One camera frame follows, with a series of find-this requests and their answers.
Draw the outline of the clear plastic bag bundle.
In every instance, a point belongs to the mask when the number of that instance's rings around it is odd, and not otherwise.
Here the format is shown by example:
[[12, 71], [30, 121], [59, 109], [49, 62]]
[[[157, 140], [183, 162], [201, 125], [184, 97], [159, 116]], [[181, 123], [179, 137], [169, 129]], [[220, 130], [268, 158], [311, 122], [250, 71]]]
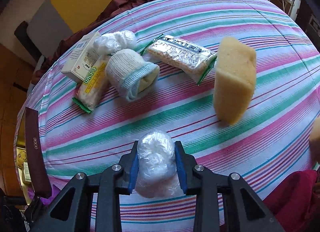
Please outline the clear plastic bag bundle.
[[161, 130], [152, 130], [137, 144], [135, 191], [144, 198], [168, 198], [182, 192], [177, 174], [175, 144]]

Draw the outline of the yellow sponge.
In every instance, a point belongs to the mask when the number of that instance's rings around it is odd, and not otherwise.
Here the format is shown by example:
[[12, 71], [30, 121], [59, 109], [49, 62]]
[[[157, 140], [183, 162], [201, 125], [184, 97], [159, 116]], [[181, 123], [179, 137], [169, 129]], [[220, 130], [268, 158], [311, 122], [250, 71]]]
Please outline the yellow sponge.
[[320, 117], [317, 117], [312, 125], [309, 137], [309, 148], [312, 160], [320, 161]]
[[219, 120], [236, 124], [254, 94], [257, 70], [256, 51], [234, 37], [224, 37], [214, 66], [213, 106]]

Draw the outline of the white cardboard box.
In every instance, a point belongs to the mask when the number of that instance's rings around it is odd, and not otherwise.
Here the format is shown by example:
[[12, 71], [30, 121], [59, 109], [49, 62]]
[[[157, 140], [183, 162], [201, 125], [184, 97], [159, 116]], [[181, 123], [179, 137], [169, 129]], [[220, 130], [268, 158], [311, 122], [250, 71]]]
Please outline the white cardboard box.
[[69, 59], [63, 66], [61, 73], [74, 82], [83, 82], [87, 74], [99, 58], [93, 43], [100, 37], [98, 31], [83, 36], [72, 50]]

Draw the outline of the maroon gold storage box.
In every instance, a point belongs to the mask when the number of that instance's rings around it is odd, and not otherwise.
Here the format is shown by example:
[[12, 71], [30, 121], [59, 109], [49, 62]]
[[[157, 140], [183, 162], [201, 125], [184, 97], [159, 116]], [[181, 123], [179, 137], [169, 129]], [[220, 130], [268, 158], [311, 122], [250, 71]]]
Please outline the maroon gold storage box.
[[16, 145], [16, 165], [24, 188], [32, 188], [35, 196], [48, 199], [52, 187], [44, 166], [39, 135], [39, 113], [26, 107], [18, 124]]

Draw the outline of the red garment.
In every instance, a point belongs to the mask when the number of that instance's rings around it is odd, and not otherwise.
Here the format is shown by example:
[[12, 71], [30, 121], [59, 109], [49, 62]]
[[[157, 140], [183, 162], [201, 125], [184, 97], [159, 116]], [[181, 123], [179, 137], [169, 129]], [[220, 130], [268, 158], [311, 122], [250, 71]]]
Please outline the red garment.
[[319, 231], [319, 172], [291, 173], [264, 203], [285, 231]]

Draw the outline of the yellow green cracker packet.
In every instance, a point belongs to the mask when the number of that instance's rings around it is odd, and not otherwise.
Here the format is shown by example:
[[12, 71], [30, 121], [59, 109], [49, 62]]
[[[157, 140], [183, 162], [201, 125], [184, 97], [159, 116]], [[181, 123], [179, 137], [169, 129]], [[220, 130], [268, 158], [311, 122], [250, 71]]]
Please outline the yellow green cracker packet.
[[73, 101], [86, 113], [94, 111], [107, 89], [108, 78], [105, 68], [110, 58], [110, 55], [101, 55], [98, 58], [73, 98]]

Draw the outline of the cream blue rolled sock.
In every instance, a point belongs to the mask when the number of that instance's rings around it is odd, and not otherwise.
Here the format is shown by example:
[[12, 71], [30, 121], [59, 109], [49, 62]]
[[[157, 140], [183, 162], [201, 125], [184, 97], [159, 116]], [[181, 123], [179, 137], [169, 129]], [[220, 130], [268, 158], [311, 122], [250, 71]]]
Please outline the cream blue rolled sock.
[[105, 68], [106, 76], [119, 95], [129, 102], [146, 95], [156, 83], [159, 66], [145, 61], [131, 49], [123, 49], [112, 55]]

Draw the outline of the silver cracker packet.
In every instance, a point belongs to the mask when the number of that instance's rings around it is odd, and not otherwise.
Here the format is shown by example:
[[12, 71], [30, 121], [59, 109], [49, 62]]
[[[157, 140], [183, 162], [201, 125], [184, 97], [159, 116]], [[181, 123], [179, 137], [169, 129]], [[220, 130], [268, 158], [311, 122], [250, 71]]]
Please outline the silver cracker packet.
[[149, 42], [140, 55], [145, 53], [149, 53], [163, 63], [181, 69], [197, 85], [200, 85], [213, 69], [217, 59], [217, 54], [205, 47], [163, 34]]

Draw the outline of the dark red blanket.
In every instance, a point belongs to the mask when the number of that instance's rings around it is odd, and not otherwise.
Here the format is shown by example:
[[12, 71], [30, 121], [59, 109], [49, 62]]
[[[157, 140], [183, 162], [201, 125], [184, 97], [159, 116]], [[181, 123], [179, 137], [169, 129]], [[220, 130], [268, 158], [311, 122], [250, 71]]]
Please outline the dark red blanket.
[[88, 27], [85, 27], [75, 34], [69, 36], [60, 41], [53, 56], [49, 56], [44, 59], [39, 70], [33, 73], [31, 78], [32, 84], [37, 84], [41, 77], [49, 70], [49, 68], [56, 62], [71, 46], [79, 41], [84, 35], [90, 33], [95, 28], [116, 17], [122, 12], [129, 11], [132, 8], [138, 7], [142, 4], [155, 1], [155, 0], [112, 0], [105, 10], [97, 17], [97, 19], [91, 23]]

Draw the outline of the white plastic bag ball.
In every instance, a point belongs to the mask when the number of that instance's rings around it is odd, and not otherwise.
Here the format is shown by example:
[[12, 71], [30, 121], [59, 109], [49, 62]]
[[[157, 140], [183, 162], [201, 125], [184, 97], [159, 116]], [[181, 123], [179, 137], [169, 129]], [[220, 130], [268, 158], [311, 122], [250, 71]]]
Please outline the white plastic bag ball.
[[129, 30], [107, 33], [98, 37], [93, 47], [99, 55], [113, 55], [123, 49], [134, 49], [137, 44], [135, 34]]

